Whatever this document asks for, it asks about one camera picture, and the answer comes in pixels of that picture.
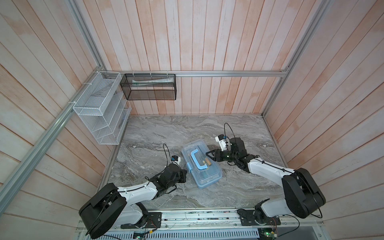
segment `wooden wall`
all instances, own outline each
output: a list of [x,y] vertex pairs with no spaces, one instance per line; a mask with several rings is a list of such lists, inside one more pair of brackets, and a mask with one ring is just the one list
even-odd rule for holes
[[384,236],[383,13],[382,0],[335,1],[266,116],[289,167],[324,193],[332,239]]
[[[96,67],[65,1],[0,1],[0,184]],[[1,239],[70,239],[110,148],[73,116],[0,217]]]
[[[319,0],[77,0],[108,70],[284,69]],[[177,78],[132,114],[261,113],[278,78]]]

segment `black mesh basket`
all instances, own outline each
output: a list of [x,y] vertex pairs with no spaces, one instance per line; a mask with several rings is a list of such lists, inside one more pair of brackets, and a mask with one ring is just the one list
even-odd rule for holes
[[176,100],[175,74],[126,73],[120,86],[127,100]]

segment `white wire mesh basket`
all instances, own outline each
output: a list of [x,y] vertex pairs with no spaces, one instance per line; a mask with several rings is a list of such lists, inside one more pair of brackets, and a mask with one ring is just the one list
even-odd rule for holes
[[127,100],[122,97],[123,92],[113,95],[102,116],[79,115],[99,144],[116,145],[120,142],[122,129],[132,109],[131,106],[124,108]]
[[121,81],[118,72],[99,72],[73,106],[77,115],[102,116]]

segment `gray marble surface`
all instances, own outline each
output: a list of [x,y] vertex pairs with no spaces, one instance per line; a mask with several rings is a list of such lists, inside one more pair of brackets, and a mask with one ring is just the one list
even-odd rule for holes
[[[131,116],[109,182],[116,186],[136,185],[145,182],[145,176],[150,178],[162,171],[166,165],[163,143],[168,145],[171,155],[182,157],[181,167],[185,168],[182,147],[203,139],[210,150],[220,148],[214,137],[224,134],[225,122],[244,141],[248,153],[283,166],[258,115]],[[226,131],[232,138],[228,127]],[[187,182],[178,184],[174,192],[143,204],[147,209],[254,207],[266,198],[283,194],[282,188],[263,177],[227,162],[218,164],[223,170],[218,182],[199,189],[192,175],[187,174]]]

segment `blue plastic box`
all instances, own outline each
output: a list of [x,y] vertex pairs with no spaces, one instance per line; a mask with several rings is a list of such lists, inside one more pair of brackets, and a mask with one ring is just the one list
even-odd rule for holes
[[187,169],[200,189],[219,181],[223,176],[219,165],[208,158],[206,152],[209,152],[209,149],[202,139],[190,142],[182,149]]

